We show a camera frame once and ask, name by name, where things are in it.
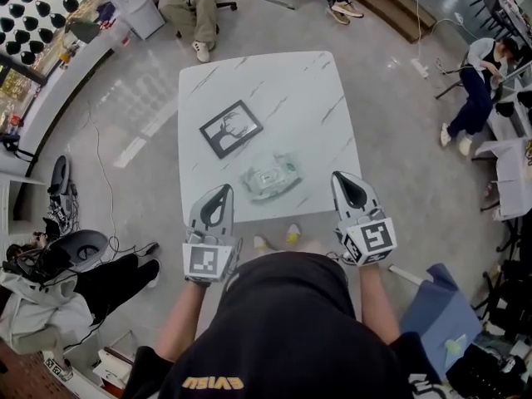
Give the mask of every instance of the desk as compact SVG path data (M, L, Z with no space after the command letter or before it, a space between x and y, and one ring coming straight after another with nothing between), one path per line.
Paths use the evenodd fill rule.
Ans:
M222 160L200 127L242 100L264 130ZM222 184L234 190L234 221L334 210L331 174L360 176L357 146L340 76L329 52L241 57L180 73L178 135L183 217ZM240 176L261 157L293 153L303 181L262 204L248 200Z
M497 219L507 220L532 209L532 180L527 179L525 143L528 138L484 142L475 155L491 152L497 157L497 187L500 211Z

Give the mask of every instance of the hand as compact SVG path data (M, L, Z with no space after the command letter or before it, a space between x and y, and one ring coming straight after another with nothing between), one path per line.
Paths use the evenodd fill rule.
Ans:
M500 74L499 70L491 62L484 62L484 68L491 72L491 75L494 78L502 78L502 75Z
M47 236L45 234L41 234L41 236L39 236L39 246L44 249L47 246L47 242Z

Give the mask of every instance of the jeans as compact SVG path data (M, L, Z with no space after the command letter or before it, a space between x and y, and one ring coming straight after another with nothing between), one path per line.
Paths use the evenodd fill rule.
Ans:
M85 299L94 314L94 324L100 323L155 279L159 270L155 260L140 267L138 264L136 255L127 254L77 276L74 291Z
M487 81L485 84L475 68L466 65L460 72L460 78L469 96L456 118L447 127L450 137L457 137L463 130L468 135L481 131L493 108L490 83Z

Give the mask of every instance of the marble tabletop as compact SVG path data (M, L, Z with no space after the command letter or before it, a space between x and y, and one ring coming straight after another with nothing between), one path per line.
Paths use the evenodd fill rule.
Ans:
M200 127L240 100L264 129L220 159ZM332 172L361 175L344 90L329 52L241 57L186 68L178 101L187 224L194 202L222 184L233 187L234 221L243 222L334 210ZM302 181L278 197L251 201L240 176L274 154L294 156Z

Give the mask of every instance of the power strip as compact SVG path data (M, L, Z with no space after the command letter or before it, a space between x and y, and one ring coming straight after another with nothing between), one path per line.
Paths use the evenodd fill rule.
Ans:
M417 72L419 72L420 75L423 78L428 78L428 76L429 76L429 67L428 66L423 66L421 64L421 62L419 61L419 59L417 59L417 58L411 59L410 62L414 66L414 68L416 68Z

